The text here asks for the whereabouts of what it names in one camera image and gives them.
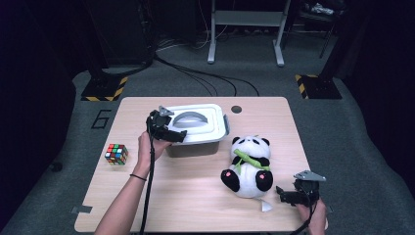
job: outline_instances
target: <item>office chair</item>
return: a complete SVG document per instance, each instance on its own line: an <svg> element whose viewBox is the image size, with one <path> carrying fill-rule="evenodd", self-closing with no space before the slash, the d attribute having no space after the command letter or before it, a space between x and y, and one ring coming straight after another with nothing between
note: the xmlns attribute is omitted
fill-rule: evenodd
<svg viewBox="0 0 415 235"><path fill-rule="evenodd" d="M294 22L296 20L300 20L304 22L305 24L318 25L318 26L321 26L321 28L325 28L325 29L328 28L326 31L326 35L324 36L325 38L324 46L319 57L321 59L324 55L327 45L329 44L329 40L333 33L333 29L335 28L336 22L338 21L339 18L334 15L326 15L322 13L320 14L311 13L304 8L304 4L302 1L298 5L298 9L295 10L295 12L296 12L296 15L294 16L294 19L291 20L291 22L289 23L289 26L286 31L286 38L283 43L283 49L285 48L287 44L288 37L291 33Z"/></svg>

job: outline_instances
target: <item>storage box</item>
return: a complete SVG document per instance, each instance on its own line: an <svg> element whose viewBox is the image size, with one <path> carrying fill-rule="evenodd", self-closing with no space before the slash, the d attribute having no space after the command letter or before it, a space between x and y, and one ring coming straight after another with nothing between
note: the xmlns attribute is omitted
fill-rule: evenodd
<svg viewBox="0 0 415 235"><path fill-rule="evenodd" d="M168 129L187 130L183 143L166 148L169 156L196 157L215 154L219 142L229 134L229 123L222 109L215 104L166 107L174 112Z"/></svg>

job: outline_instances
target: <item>round black hole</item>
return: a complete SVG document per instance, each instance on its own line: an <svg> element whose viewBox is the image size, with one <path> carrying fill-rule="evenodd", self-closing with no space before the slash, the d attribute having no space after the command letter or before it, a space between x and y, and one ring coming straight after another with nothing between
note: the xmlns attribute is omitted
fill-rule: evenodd
<svg viewBox="0 0 415 235"><path fill-rule="evenodd" d="M233 106L233 107L231 108L231 111L232 111L234 114L238 114L238 113L240 113L240 112L242 111L242 108L241 108L240 106Z"/></svg>

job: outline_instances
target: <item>human arm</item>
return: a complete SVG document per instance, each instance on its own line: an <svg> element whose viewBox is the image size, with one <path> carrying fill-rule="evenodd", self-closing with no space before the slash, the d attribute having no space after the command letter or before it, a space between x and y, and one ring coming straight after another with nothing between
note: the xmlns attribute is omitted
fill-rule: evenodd
<svg viewBox="0 0 415 235"><path fill-rule="evenodd" d="M143 132L138 138L138 142L138 161L132 173L146 179L151 162L149 134ZM154 140L153 144L155 159L157 160L171 143ZM145 183L146 181L137 177L128 178L98 224L95 234L129 234Z"/></svg>
<svg viewBox="0 0 415 235"><path fill-rule="evenodd" d="M314 208L314 206L316 207L311 221L308 224L308 233L309 235L324 235L326 229L326 205L323 200L319 199L312 207ZM308 220L310 208L301 204L297 204L296 207L299 210L301 220Z"/></svg>

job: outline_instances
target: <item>table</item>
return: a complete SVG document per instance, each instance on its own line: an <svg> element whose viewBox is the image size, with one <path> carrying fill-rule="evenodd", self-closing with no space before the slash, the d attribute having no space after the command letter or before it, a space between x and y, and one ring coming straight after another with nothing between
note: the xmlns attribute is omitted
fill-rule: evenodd
<svg viewBox="0 0 415 235"><path fill-rule="evenodd" d="M275 186L295 190L293 175L309 169L288 104L282 97L129 97L124 98L83 201L92 207L75 222L78 232L92 232L129 177L137 162L138 136L145 120L159 105L165 107L216 104L228 116L230 134L214 155L171 158L166 152L156 161L146 232L261 232L293 231L302 225L297 209L281 203ZM234 114L231 109L242 111ZM260 202L237 197L220 180L230 161L235 136L257 134L270 141L273 187L263 200L273 207L262 212ZM109 144L125 144L126 165L110 165L104 158ZM145 193L131 231L140 230Z"/></svg>
<svg viewBox="0 0 415 235"><path fill-rule="evenodd" d="M211 34L210 47L208 50L207 62L214 63L216 52L216 25L253 25L253 26L278 26L277 39L272 40L275 58L279 67L284 66L283 54L281 52L281 38L288 16L291 0L286 0L283 12L248 12L248 11L218 11L216 0L211 0Z"/></svg>

